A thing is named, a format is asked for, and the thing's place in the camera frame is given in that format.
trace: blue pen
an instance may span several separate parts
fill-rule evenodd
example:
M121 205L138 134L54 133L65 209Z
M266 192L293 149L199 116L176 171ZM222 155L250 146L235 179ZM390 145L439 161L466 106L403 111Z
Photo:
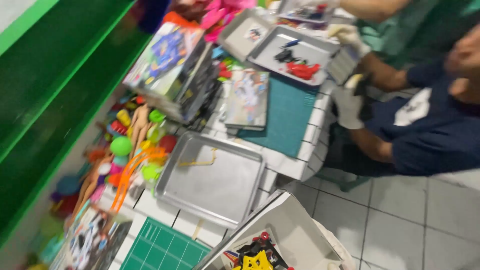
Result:
M288 47L295 46L295 45L297 45L300 41L301 41L300 39L292 40L292 41L288 42L287 44L281 46L280 49L285 49L285 48L288 48Z

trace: orange toy track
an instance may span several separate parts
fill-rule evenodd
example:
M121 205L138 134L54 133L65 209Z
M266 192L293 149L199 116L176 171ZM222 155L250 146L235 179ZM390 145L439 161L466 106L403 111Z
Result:
M117 188L117 194L115 195L115 199L113 200L112 207L110 210L118 212L127 196L127 191L130 185L130 177L132 176L135 169L142 163L144 160L152 159L152 158L164 158L167 154L165 153L165 149L163 147L156 147L156 148L149 148L146 149L140 154L133 157L127 165L120 177L120 183Z

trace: tiled floor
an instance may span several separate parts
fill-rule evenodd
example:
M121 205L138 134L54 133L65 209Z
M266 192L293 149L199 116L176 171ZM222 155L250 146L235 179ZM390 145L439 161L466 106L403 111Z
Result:
M480 192L425 177L372 179L349 193L279 179L361 270L480 269Z

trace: navy blue shirt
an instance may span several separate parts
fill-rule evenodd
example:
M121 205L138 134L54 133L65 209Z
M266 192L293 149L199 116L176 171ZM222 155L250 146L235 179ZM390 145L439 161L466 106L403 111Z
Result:
M455 77L443 59L409 69L407 80L422 88L414 97L376 102L367 129L392 143L399 174L433 175L480 168L480 105L454 99Z

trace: white box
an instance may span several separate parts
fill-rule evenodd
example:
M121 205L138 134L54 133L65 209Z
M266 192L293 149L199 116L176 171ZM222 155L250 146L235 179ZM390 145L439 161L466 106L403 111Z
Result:
M222 270L223 263L219 255L223 251L238 239L267 227L272 230L277 248L289 267L296 270L325 270L329 263L340 266L340 257L305 208L292 194L277 190L193 269Z

